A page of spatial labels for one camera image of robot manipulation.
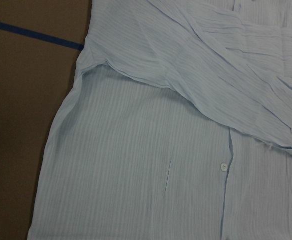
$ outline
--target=brown surface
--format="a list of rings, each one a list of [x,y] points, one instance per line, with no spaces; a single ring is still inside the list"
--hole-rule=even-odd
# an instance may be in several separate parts
[[[83,44],[91,0],[0,0],[0,22]]]
[[[42,7],[38,1],[4,2],[9,1],[0,1],[0,22],[83,43],[89,0],[63,1],[63,8],[50,3],[46,12],[48,1],[40,1]],[[35,10],[27,12],[30,5]],[[11,9],[11,15],[2,14]],[[0,30],[0,240],[26,238],[43,149],[72,87],[78,55],[75,49]]]

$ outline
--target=striped shirt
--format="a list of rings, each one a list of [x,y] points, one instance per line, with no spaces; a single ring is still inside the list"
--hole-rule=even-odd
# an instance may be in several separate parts
[[[95,0],[29,240],[292,240],[292,1]]]

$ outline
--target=blue tape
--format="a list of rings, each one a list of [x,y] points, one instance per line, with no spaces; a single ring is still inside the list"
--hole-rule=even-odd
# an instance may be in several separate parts
[[[62,38],[42,34],[42,33],[36,32],[36,31],[27,30],[27,29],[24,29],[21,27],[5,24],[2,22],[0,22],[0,30],[8,31],[8,32],[15,33],[15,34],[20,34],[20,35],[27,36],[27,37],[30,37],[33,39],[39,39],[39,40],[42,40],[45,42],[61,45],[64,47],[68,47],[68,48],[76,49],[76,50],[80,50],[80,51],[83,50],[83,48],[84,48],[83,44],[79,44],[79,43],[76,43],[73,41],[68,41],[68,40],[65,40]]]

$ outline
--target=white button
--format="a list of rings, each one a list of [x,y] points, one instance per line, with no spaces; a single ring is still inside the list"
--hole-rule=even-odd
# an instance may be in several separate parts
[[[220,168],[221,168],[221,171],[225,172],[225,171],[228,169],[228,166],[227,166],[227,164],[222,163],[222,164],[220,165]]]

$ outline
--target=wrinkled sleeve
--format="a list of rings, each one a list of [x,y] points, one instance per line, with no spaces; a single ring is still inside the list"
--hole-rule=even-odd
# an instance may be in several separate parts
[[[177,91],[210,119],[292,154],[292,76],[285,72],[292,30],[171,0],[95,0],[91,16],[85,44],[95,64]],[[218,37],[227,35],[238,52]],[[273,41],[267,54],[266,39]],[[249,60],[249,48],[278,64]]]

